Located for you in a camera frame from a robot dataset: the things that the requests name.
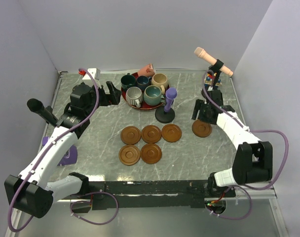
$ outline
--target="brown coaster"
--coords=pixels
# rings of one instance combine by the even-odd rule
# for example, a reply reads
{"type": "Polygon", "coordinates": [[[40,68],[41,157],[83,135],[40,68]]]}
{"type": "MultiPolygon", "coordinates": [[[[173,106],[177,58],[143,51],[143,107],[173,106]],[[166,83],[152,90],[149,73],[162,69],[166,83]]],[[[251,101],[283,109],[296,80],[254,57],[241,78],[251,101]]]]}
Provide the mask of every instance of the brown coaster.
{"type": "Polygon", "coordinates": [[[161,130],[157,126],[148,125],[142,129],[141,137],[147,143],[156,143],[161,139],[161,130]]]}
{"type": "Polygon", "coordinates": [[[212,132],[211,125],[199,119],[193,123],[191,129],[197,137],[208,137],[212,132]]]}
{"type": "Polygon", "coordinates": [[[177,142],[182,137],[182,131],[175,124],[167,124],[162,128],[162,137],[167,142],[177,142]]]}
{"type": "Polygon", "coordinates": [[[155,164],[161,157],[162,151],[157,144],[145,144],[141,148],[141,159],[147,164],[155,164]]]}
{"type": "Polygon", "coordinates": [[[140,159],[140,151],[134,145],[126,145],[120,149],[118,157],[123,164],[133,165],[140,159]]]}
{"type": "Polygon", "coordinates": [[[138,128],[133,126],[125,127],[120,133],[120,138],[123,143],[127,145],[134,145],[139,142],[141,132],[138,128]]]}

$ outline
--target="purple cylinder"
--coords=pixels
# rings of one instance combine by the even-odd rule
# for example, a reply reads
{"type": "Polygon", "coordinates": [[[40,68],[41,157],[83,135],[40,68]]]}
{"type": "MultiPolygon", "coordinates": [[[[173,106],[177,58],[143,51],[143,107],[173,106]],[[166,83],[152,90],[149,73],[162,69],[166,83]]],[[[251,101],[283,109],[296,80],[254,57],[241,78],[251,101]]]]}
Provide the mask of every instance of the purple cylinder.
{"type": "Polygon", "coordinates": [[[164,111],[167,113],[170,111],[170,108],[173,104],[173,101],[175,97],[177,96],[176,89],[174,87],[170,87],[166,92],[165,92],[165,106],[164,106],[164,111]]]}

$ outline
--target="plate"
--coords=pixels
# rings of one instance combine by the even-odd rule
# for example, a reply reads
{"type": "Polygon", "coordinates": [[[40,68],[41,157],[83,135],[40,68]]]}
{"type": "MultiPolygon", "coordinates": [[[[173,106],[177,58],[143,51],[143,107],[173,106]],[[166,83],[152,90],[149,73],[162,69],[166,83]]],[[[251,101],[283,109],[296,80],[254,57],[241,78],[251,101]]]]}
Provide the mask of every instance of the plate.
{"type": "MultiPolygon", "coordinates": [[[[132,75],[137,79],[137,77],[138,77],[137,73],[133,73],[132,75]]],[[[124,98],[125,102],[127,103],[127,100],[126,100],[126,91],[123,91],[123,89],[121,88],[121,92],[122,92],[122,97],[124,98]]],[[[137,110],[154,110],[154,109],[160,107],[161,105],[163,105],[163,103],[160,103],[158,105],[152,106],[152,105],[148,105],[145,101],[142,101],[140,108],[138,108],[138,107],[136,107],[134,105],[130,105],[130,104],[128,104],[128,105],[131,106],[132,108],[137,109],[137,110]]]]}

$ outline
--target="marble table top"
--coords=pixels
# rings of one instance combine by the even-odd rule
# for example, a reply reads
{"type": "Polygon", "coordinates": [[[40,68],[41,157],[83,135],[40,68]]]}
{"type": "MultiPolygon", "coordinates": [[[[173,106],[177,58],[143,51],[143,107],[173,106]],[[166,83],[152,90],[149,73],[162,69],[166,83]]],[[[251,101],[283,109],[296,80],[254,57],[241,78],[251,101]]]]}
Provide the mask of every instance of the marble table top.
{"type": "MultiPolygon", "coordinates": [[[[78,172],[89,177],[90,181],[146,181],[146,180],[195,180],[207,179],[211,172],[231,167],[235,148],[226,134],[216,125],[207,138],[200,138],[191,130],[191,120],[196,99],[200,95],[203,72],[162,71],[170,86],[177,89],[178,96],[172,106],[176,117],[173,121],[182,130],[178,142],[169,143],[163,138],[157,142],[162,149],[162,158],[156,164],[146,164],[140,159],[135,165],[126,166],[119,161],[118,152],[125,145],[120,133],[127,126],[136,126],[140,130],[153,124],[160,129],[152,111],[139,111],[121,98],[117,106],[100,107],[90,119],[91,124],[75,144],[78,150],[77,163],[58,166],[50,181],[57,181],[71,172],[78,172]]],[[[124,73],[101,74],[100,83],[106,87],[111,80],[120,89],[120,79],[124,73]]],[[[221,76],[224,104],[231,105],[241,118],[241,112],[235,97],[231,80],[221,76]]],[[[80,83],[79,74],[63,73],[53,113],[59,117],[65,105],[70,101],[72,88],[80,83]]],[[[46,135],[53,127],[49,126],[46,135]]],[[[141,150],[146,143],[141,139],[136,146],[141,150]]]]}

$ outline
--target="purple microphone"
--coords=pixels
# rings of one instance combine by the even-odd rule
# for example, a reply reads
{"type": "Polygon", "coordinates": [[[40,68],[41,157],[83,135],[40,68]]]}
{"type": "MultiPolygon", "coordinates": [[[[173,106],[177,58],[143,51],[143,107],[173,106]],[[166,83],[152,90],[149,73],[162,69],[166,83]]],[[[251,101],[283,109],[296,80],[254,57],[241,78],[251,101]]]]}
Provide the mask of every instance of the purple microphone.
{"type": "Polygon", "coordinates": [[[171,108],[174,99],[177,96],[176,89],[174,87],[169,88],[165,92],[165,106],[160,106],[155,111],[155,118],[161,123],[169,123],[172,122],[175,118],[175,112],[171,108]]]}

